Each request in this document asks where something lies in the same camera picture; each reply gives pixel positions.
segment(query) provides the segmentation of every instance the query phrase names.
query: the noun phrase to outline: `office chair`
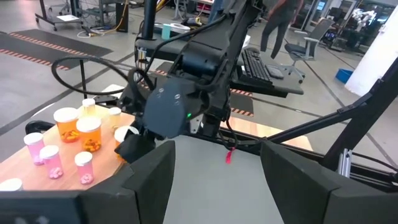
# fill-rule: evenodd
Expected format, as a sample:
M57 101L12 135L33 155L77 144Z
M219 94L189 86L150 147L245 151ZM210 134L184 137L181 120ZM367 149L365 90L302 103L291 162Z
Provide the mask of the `office chair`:
M289 75L293 72L296 73L300 77L299 82L302 83L305 74L295 67L296 61L315 60L315 48L333 23L333 20L322 19L310 35L306 32L295 30L294 32L296 34L304 36L305 47L300 45L300 40L297 41L297 44L285 44L285 49L294 62L292 65L281 65L280 67L284 70L288 70Z

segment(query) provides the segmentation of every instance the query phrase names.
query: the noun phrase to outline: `white pillar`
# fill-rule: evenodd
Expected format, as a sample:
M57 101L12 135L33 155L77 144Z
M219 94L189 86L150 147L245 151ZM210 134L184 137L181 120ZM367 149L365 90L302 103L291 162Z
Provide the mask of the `white pillar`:
M356 67L345 87L359 95L367 93L398 57L398 7Z

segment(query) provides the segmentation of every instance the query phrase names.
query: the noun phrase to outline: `wooden tabletop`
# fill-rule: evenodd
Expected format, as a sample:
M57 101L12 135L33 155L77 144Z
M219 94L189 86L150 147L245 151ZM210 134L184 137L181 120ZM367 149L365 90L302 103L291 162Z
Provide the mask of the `wooden tabletop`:
M108 109L96 106L96 115L101 117L102 147L93 153L94 182L81 185L74 162L75 155L82 151L80 142L64 143L61 141L56 126L44 134L46 145L57 145L64 175L56 180L49 179L45 165L35 166L27 147L23 147L0 164L0 182L10 178L20 178L24 190L85 190L112 176L122 165L114 152L116 143L108 120ZM122 113L121 125L130 125L134 116Z

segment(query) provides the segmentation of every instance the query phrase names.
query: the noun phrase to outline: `safety tape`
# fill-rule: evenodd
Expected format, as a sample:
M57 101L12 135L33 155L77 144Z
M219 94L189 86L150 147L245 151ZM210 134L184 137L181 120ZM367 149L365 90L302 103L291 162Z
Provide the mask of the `safety tape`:
M11 50L0 49L0 53L7 54L7 55L10 55L10 56L13 56L13 57L17 57L17 58L21 58L21 59L24 59L24 60L29 60L31 62L39 63L41 65L47 65L47 66L51 66L52 65L51 62L48 62L46 60L37 59L37 58L34 58L34 57L30 57L28 55L24 55L24 54L13 52ZM57 69L62 69L62 70L65 70L65 71L69 70L68 67L62 66L62 65L58 65Z
M92 56L92 55L80 52L78 50L73 50L73 49L69 49L67 47L58 46L58 45L55 45L55 44L48 43L46 41L37 40L37 39L31 38L31 37L26 37L24 35L15 34L15 33L10 33L10 35L15 37L15 38L17 38L17 39L21 39L21 40L24 40L24 41L32 42L34 44L39 44L39 45L42 45L44 47L49 47L49 48L52 48L52 49L55 49L55 50L60 50L60 51L66 52L66 53L75 54L75 55L82 55L82 56Z
M241 114L241 115L245 115L245 116L250 116L253 117L254 114L252 112L248 112L245 110L240 110L240 109L236 109L236 108L231 108L231 111L237 114Z
M245 96L253 96L253 93L247 92L247 91L243 91L243 90L231 89L231 92L232 92L232 93L241 94L241 95L245 95Z

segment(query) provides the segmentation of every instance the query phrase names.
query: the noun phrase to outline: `red zip tie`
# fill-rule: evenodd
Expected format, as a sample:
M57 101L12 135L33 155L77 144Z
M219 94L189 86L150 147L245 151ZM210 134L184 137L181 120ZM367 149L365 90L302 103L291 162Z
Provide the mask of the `red zip tie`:
M231 147L231 150L226 154L225 162L227 164L231 163L232 152L235 150L235 147Z

